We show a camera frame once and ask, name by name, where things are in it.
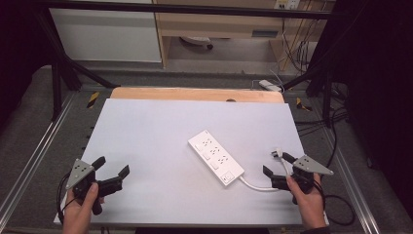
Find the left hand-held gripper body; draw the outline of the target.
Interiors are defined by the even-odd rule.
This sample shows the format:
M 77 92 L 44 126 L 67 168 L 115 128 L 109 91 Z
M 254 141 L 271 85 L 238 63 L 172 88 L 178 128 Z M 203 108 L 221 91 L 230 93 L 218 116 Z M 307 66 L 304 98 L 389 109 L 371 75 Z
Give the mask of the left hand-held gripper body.
M 71 189 L 76 199 L 84 200 L 89 188 L 93 182 L 98 184 L 98 195 L 93 204 L 93 214 L 100 215 L 102 206 L 99 199 L 123 189 L 123 180 L 118 176 L 108 178 L 106 180 L 97 180 L 92 164 L 88 164 L 80 159 L 77 159 L 70 172 L 66 189 Z

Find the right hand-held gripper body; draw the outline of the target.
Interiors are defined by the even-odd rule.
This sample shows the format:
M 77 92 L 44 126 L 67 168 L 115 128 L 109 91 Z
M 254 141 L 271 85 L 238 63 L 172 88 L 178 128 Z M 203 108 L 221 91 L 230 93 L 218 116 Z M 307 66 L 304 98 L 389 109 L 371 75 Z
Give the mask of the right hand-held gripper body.
M 315 182 L 314 174 L 324 176 L 334 175 L 333 171 L 307 155 L 296 158 L 296 161 L 291 165 L 292 174 L 287 174 L 298 183 L 305 194 L 310 193 L 314 187 L 320 188 L 320 185 L 317 185 Z M 290 191 L 285 175 L 275 175 L 275 178 L 271 179 L 271 183 L 273 188 Z

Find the person's right hand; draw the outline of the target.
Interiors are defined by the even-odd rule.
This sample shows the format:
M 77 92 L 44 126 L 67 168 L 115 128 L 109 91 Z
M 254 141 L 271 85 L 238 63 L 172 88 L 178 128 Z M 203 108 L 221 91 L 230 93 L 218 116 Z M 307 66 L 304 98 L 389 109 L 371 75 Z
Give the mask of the person's right hand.
M 297 201 L 305 230 L 326 227 L 323 200 L 320 193 L 314 188 L 310 193 L 305 194 L 291 176 L 286 178 L 286 182 Z

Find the person's left hand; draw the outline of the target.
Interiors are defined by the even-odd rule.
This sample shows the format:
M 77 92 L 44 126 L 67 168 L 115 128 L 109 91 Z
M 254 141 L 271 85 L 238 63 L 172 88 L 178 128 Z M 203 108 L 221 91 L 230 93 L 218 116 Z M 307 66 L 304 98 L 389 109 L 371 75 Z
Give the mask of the person's left hand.
M 98 195 L 98 184 L 93 183 L 86 198 L 78 203 L 71 189 L 67 191 L 66 209 L 62 226 L 62 234 L 89 234 L 93 204 Z

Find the yellow black floor tape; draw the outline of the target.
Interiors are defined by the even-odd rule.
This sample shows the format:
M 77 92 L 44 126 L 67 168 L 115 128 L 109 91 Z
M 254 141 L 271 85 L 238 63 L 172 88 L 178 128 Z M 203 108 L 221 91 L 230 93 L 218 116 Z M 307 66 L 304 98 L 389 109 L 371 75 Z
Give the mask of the yellow black floor tape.
M 91 97 L 90 97 L 90 99 L 89 99 L 89 101 L 88 101 L 88 104 L 87 104 L 87 108 L 88 108 L 88 109 L 94 107 L 94 104 L 95 104 L 98 96 L 99 96 L 99 92 L 94 92 L 94 93 L 91 95 Z
M 306 111 L 313 111 L 313 108 L 311 106 L 306 106 L 303 104 L 302 99 L 300 97 L 296 98 L 296 107 L 297 109 L 303 109 Z

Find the person's right dark sleeve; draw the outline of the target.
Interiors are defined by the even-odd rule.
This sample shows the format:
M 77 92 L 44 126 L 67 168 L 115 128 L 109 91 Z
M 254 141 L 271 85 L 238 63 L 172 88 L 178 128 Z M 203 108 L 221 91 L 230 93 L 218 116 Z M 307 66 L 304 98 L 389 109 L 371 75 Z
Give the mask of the person's right dark sleeve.
M 331 234 L 329 226 L 312 228 L 305 231 L 300 232 L 300 234 Z

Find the white floor power strip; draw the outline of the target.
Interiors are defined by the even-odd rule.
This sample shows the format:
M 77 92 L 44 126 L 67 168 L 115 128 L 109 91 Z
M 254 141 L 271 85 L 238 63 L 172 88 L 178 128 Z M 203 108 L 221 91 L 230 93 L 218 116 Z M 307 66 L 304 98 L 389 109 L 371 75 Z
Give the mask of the white floor power strip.
M 279 86 L 269 82 L 268 80 L 261 80 L 258 82 L 258 84 L 267 91 L 272 91 L 272 92 L 282 91 L 282 89 Z

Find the black curtain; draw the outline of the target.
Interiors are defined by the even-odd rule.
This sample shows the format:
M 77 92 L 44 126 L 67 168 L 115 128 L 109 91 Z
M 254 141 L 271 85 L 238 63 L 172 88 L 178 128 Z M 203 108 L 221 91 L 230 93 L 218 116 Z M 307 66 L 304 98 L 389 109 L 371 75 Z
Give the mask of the black curtain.
M 350 19 L 329 22 L 318 49 L 343 40 L 333 79 L 348 86 L 365 150 L 413 219 L 413 0 L 336 0 L 333 11 Z
M 0 0 L 0 129 L 17 108 L 32 74 L 49 63 L 30 0 Z

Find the wooden table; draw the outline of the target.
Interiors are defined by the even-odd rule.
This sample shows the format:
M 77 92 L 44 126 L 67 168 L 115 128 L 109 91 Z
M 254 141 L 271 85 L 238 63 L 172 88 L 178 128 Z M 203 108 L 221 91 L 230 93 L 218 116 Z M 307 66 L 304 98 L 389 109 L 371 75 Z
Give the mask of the wooden table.
M 118 87 L 113 90 L 110 97 L 127 99 L 284 103 L 282 94 L 279 92 L 228 89 Z

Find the white cabinet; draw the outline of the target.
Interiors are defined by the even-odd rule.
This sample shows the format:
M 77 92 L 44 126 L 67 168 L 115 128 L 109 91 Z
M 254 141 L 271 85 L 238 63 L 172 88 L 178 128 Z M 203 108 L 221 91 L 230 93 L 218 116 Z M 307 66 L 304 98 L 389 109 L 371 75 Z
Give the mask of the white cabinet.
M 72 59 L 161 61 L 153 14 L 63 9 L 51 14 Z

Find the light wooden desk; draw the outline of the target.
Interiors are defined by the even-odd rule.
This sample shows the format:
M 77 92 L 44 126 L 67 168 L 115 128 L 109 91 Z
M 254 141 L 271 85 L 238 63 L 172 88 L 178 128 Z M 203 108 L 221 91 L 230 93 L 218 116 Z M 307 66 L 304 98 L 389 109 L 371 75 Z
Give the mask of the light wooden desk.
M 152 0 L 155 4 L 240 7 L 280 10 L 276 0 Z M 296 10 L 330 12 L 335 0 L 300 0 Z M 155 15 L 163 65 L 169 63 L 169 47 L 173 37 L 258 38 L 267 40 L 282 66 L 289 64 L 288 54 L 302 41 L 317 42 L 325 27 L 324 20 L 272 19 L 219 15 L 162 14 Z

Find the office chair base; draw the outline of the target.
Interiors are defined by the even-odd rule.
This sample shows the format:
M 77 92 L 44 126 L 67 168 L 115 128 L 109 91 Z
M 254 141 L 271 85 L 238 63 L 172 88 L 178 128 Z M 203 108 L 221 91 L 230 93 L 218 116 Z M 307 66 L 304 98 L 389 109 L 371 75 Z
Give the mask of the office chair base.
M 185 37 L 182 36 L 181 39 L 187 43 L 198 45 L 198 46 L 206 46 L 208 50 L 213 49 L 213 45 L 208 37 Z

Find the aluminium rail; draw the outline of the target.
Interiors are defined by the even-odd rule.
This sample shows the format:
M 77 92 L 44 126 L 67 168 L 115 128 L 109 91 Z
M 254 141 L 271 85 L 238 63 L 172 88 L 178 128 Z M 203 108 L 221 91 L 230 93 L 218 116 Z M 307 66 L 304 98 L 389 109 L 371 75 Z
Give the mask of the aluminium rail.
M 331 129 L 324 129 L 323 133 L 328 140 L 329 146 L 334 151 L 333 160 L 337 171 L 342 178 L 346 191 L 350 197 L 352 205 L 357 214 L 357 218 L 364 230 L 365 234 L 380 234 L 380 228 L 376 219 L 370 211 L 367 202 L 361 192 L 361 189 L 354 177 L 351 169 L 343 156 L 343 153 L 338 145 L 338 139 L 334 137 Z
M 19 200 L 21 199 L 22 194 L 24 193 L 30 180 L 32 180 L 33 175 L 37 171 L 51 143 L 53 142 L 53 139 L 62 122 L 64 121 L 67 113 L 69 112 L 73 99 L 76 96 L 78 96 L 76 92 L 70 92 L 64 99 L 61 112 L 57 115 L 56 119 L 49 124 L 48 129 L 42 135 L 42 138 L 37 144 L 35 150 L 31 154 L 29 160 L 19 174 L 17 181 L 0 206 L 0 230 L 4 229 L 7 225 L 16 206 L 19 203 Z

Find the black metal frame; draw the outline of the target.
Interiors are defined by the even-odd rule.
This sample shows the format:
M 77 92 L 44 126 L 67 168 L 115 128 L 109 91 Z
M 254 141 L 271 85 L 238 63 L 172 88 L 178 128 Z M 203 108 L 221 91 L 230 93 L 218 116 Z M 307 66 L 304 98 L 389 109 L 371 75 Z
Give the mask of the black metal frame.
M 50 8 L 162 14 L 221 15 L 280 19 L 345 20 L 347 18 L 344 13 L 74 0 L 35 0 L 33 3 L 33 8 L 38 11 L 36 19 L 47 35 L 49 44 L 52 47 L 52 58 L 54 60 L 54 62 L 52 63 L 54 70 L 54 117 L 57 117 L 58 113 L 61 110 L 61 97 L 57 72 L 58 68 L 61 69 L 62 78 L 70 90 L 79 91 L 82 87 L 82 84 L 75 73 L 76 70 L 101 84 L 103 87 L 117 88 L 117 85 L 112 84 L 89 71 L 86 67 L 80 65 L 66 54 L 62 44 L 60 43 L 60 40 L 57 38 L 58 33 L 52 30 L 51 25 L 44 17 L 44 13 L 48 12 Z

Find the white wall socket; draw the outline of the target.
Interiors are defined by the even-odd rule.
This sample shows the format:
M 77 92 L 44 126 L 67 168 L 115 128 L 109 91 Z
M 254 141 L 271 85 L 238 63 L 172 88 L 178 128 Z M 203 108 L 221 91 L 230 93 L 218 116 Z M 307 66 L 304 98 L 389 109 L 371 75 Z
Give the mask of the white wall socket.
M 275 8 L 281 10 L 296 10 L 300 0 L 276 0 Z

